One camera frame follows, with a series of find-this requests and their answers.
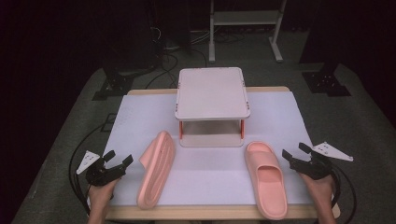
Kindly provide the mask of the white metal stand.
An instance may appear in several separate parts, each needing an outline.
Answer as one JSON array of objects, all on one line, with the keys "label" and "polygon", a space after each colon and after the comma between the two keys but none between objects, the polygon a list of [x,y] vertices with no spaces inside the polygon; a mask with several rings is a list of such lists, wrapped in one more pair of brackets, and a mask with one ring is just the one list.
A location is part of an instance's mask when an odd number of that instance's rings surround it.
[{"label": "white metal stand", "polygon": [[274,25],[275,30],[268,40],[276,61],[282,63],[283,57],[277,45],[277,38],[283,21],[287,1],[288,0],[281,0],[278,10],[215,11],[214,0],[211,0],[208,60],[211,63],[216,61],[215,28],[217,26]]}]

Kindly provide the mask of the person's left hand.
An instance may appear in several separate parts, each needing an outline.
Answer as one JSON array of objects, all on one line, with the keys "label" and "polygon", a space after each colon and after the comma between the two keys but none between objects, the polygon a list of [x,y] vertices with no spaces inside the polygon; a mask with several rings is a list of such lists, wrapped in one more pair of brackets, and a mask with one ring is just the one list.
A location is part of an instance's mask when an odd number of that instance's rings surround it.
[{"label": "person's left hand", "polygon": [[91,203],[91,212],[90,216],[104,216],[106,214],[106,210],[108,209],[108,205],[110,199],[113,195],[113,191],[117,186],[119,180],[113,180],[110,183],[96,187],[93,186],[89,189],[89,199]]}]

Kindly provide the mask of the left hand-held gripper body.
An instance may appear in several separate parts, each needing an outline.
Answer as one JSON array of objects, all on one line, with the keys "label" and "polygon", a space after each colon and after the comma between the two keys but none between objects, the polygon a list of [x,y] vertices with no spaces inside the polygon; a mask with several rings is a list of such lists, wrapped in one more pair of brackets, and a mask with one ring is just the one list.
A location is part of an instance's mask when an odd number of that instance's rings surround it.
[{"label": "left hand-held gripper body", "polygon": [[96,187],[104,186],[126,174],[127,167],[124,167],[122,163],[111,168],[106,168],[105,163],[103,156],[87,150],[76,174],[81,175],[85,172],[87,182]]}]

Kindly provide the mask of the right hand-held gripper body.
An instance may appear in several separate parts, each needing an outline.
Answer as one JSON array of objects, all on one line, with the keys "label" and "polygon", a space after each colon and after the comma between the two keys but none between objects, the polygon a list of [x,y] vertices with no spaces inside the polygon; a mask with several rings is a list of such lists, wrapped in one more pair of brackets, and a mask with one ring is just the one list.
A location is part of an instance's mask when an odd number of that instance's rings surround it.
[{"label": "right hand-held gripper body", "polygon": [[352,156],[347,155],[327,142],[323,142],[311,148],[312,151],[306,153],[310,156],[310,161],[302,161],[293,158],[292,161],[290,161],[290,169],[308,175],[314,180],[321,179],[332,173],[331,159],[354,161]]}]

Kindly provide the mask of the wooden table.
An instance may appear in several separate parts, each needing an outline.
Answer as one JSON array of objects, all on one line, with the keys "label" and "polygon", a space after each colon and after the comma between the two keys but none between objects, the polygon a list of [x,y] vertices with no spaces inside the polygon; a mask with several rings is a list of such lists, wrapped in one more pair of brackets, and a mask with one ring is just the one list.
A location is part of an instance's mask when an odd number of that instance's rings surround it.
[{"label": "wooden table", "polygon": [[[286,87],[250,87],[247,96],[251,92],[290,91]],[[151,95],[151,94],[174,94],[174,89],[161,90],[134,90],[126,96]],[[110,204],[107,219],[117,221],[140,221],[140,220],[260,220],[257,205],[159,205],[151,209],[141,209],[135,205]]]}]

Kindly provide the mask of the white table sheet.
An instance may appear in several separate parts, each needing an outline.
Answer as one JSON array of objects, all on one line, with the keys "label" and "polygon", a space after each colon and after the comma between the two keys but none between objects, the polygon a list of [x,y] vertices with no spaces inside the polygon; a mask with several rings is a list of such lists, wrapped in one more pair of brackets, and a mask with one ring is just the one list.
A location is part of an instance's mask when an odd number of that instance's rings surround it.
[{"label": "white table sheet", "polygon": [[[281,153],[307,160],[299,148],[309,145],[309,135],[290,91],[251,92],[245,142],[263,141],[275,152],[281,166],[288,203],[311,202],[304,181],[289,168]],[[119,164],[131,155],[134,162],[116,186],[113,205],[135,205],[145,169],[139,158],[158,132],[169,132],[178,140],[174,94],[125,96],[109,136],[106,150],[116,152],[108,164]],[[241,147],[182,147],[167,178],[159,205],[248,205],[255,203],[254,191]]]}]

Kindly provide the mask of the pink rubber slipper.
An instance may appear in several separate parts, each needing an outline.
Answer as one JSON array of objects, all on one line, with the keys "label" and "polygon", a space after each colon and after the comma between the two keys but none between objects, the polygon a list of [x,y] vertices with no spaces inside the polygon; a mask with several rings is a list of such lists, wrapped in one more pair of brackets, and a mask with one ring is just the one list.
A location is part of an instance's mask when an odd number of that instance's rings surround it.
[{"label": "pink rubber slipper", "polygon": [[260,213],[269,219],[283,219],[288,212],[284,177],[274,151],[264,142],[251,142],[245,161]]},{"label": "pink rubber slipper", "polygon": [[172,168],[176,147],[169,132],[162,131],[151,141],[139,161],[145,173],[137,193],[137,206],[151,209],[159,201]]}]

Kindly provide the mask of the black equipment stand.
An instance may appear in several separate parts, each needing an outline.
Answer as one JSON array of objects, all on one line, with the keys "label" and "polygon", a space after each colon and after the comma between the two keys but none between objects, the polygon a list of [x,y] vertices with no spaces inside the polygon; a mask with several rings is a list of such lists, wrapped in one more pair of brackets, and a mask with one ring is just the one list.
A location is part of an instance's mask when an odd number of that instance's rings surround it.
[{"label": "black equipment stand", "polygon": [[99,59],[106,79],[93,99],[122,96],[136,77],[153,71],[157,57],[148,0],[90,0]]},{"label": "black equipment stand", "polygon": [[303,72],[304,80],[312,93],[326,93],[331,97],[350,96],[334,72],[343,59],[345,46],[342,29],[339,27],[337,3],[341,0],[319,0],[308,38],[306,39],[301,63],[323,63],[314,72]]}]

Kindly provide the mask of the person's right hand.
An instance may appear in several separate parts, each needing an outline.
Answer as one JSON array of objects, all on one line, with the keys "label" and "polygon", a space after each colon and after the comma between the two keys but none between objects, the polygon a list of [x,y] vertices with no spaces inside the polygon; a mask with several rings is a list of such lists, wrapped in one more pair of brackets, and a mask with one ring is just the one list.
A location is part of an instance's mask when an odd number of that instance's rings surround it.
[{"label": "person's right hand", "polygon": [[308,175],[300,174],[304,181],[314,205],[319,213],[332,211],[333,179],[327,175],[314,180]]}]

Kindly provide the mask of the white two-tier shoe rack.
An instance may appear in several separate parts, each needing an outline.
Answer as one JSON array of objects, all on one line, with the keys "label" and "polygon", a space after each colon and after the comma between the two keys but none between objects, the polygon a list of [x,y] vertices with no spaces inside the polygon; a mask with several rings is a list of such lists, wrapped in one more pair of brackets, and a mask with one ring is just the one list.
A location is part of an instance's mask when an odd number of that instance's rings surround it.
[{"label": "white two-tier shoe rack", "polygon": [[183,147],[240,147],[250,106],[238,67],[183,69],[175,117]]}]

